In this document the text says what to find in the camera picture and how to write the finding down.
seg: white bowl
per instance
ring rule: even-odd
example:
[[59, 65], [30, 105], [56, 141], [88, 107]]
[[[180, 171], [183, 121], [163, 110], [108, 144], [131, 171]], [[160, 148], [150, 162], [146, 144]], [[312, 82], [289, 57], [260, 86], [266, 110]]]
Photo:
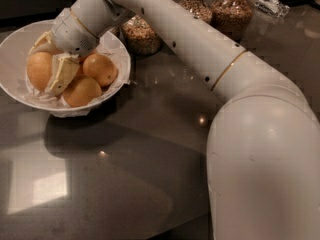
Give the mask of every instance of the white bowl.
[[49, 111], [57, 117], [82, 116], [110, 99], [124, 84], [129, 84], [131, 60], [122, 42], [112, 33], [106, 32], [97, 47], [98, 52], [107, 53], [118, 68], [118, 77], [103, 95], [86, 106], [70, 108], [30, 98], [27, 86], [26, 59], [28, 52], [39, 36], [49, 31], [53, 20], [40, 21], [23, 27], [8, 36], [0, 45], [0, 86], [15, 100], [41, 110]]

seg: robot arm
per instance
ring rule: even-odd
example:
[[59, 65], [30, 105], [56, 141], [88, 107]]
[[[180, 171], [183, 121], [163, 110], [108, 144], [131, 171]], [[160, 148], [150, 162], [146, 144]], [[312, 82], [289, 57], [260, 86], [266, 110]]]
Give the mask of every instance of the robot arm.
[[77, 0], [53, 42], [85, 56], [131, 12], [226, 103], [207, 147], [216, 240], [320, 239], [319, 123], [287, 77], [171, 0]]

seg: countertop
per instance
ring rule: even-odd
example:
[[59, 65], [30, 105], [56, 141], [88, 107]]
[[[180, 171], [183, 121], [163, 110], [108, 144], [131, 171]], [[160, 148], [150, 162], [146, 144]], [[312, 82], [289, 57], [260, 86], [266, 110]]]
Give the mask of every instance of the countertop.
[[[319, 23], [309, 6], [283, 21], [257, 13], [241, 41], [318, 116]], [[207, 134], [223, 104], [166, 46], [132, 56], [131, 73], [85, 117], [56, 118], [0, 91], [0, 239], [147, 239], [209, 213]]]

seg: nuts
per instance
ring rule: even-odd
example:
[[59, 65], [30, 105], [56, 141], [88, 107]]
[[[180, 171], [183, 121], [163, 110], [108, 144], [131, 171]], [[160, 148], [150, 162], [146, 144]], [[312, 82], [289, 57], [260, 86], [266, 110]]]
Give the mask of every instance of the nuts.
[[140, 16], [135, 16], [121, 26], [129, 51], [136, 55], [152, 55], [162, 46], [162, 39]]
[[210, 24], [212, 12], [203, 0], [180, 0], [179, 4], [197, 18]]
[[211, 25], [234, 41], [239, 41], [253, 16], [247, 0], [214, 0]]

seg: jar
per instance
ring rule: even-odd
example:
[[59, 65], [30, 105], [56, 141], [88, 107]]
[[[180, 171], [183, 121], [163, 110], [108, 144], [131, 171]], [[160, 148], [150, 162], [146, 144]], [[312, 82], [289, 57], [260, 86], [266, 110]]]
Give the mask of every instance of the jar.
[[248, 0], [214, 0], [211, 25], [232, 40], [240, 42], [249, 25], [254, 7]]
[[180, 0], [178, 4], [180, 4], [184, 9], [190, 11], [198, 19], [210, 24], [212, 13], [204, 0]]
[[140, 16], [122, 24], [121, 32], [128, 50], [139, 56], [153, 55], [162, 47], [162, 39]]

